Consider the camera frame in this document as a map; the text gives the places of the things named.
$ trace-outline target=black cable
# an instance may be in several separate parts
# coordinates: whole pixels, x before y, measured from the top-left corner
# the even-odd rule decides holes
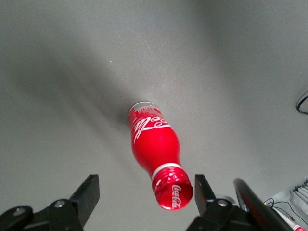
[[[291,205],[290,205],[288,202],[286,202],[286,201],[279,201],[279,202],[275,202],[274,205],[275,205],[275,204],[279,204],[279,203],[287,203],[287,204],[289,205],[290,209],[291,209],[299,218],[301,218],[301,217],[292,209]]]
[[[303,102],[308,98],[308,94],[305,93],[297,102],[296,104],[296,109],[298,112],[302,113],[302,114],[306,114],[308,115],[308,112],[304,112],[300,109],[300,106],[303,104]]]
[[[284,209],[279,208],[279,207],[276,207],[276,206],[273,206],[272,208],[278,208],[278,209],[282,210],[286,215],[289,216],[289,218],[290,218],[292,221],[294,221],[294,218],[293,218],[290,214],[288,214]]]
[[[268,207],[273,207],[274,203],[275,203],[275,201],[274,201],[273,198],[269,198],[269,199],[267,199],[266,201],[263,202],[263,204],[265,204]]]

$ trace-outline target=red aluminum bottle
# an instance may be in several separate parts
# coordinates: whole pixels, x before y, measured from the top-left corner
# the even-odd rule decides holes
[[[175,131],[151,102],[135,104],[128,117],[132,151],[152,179],[158,204],[171,211],[184,208],[193,196],[193,188],[180,164],[180,142]]]

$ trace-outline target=screw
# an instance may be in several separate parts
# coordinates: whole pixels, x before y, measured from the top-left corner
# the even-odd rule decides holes
[[[57,201],[57,203],[54,205],[56,208],[61,208],[62,206],[65,205],[65,201],[63,200],[60,200],[60,201]]]
[[[13,213],[13,216],[18,216],[18,215],[21,215],[25,212],[25,208],[17,208],[16,211]]]
[[[221,206],[221,207],[226,207],[228,205],[228,203],[225,201],[225,200],[218,200],[218,204]]]

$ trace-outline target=black clamp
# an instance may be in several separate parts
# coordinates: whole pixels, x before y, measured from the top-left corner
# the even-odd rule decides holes
[[[204,175],[195,175],[195,201],[199,217],[186,231],[291,231],[271,208],[266,207],[241,179],[234,181],[240,208],[216,198]]]
[[[82,231],[99,199],[98,175],[89,175],[68,200],[34,214],[29,206],[7,210],[0,216],[0,231]]]

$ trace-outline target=coca-cola logo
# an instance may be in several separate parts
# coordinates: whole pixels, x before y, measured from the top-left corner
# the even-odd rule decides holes
[[[181,208],[180,191],[182,190],[180,186],[174,184],[172,189],[172,208]]]
[[[135,138],[134,138],[134,143],[136,139],[139,138],[141,133],[146,130],[151,130],[154,128],[167,128],[171,127],[164,119],[160,117],[147,117],[144,119],[141,119],[140,121],[137,122],[137,124],[134,126],[134,133],[135,133]]]

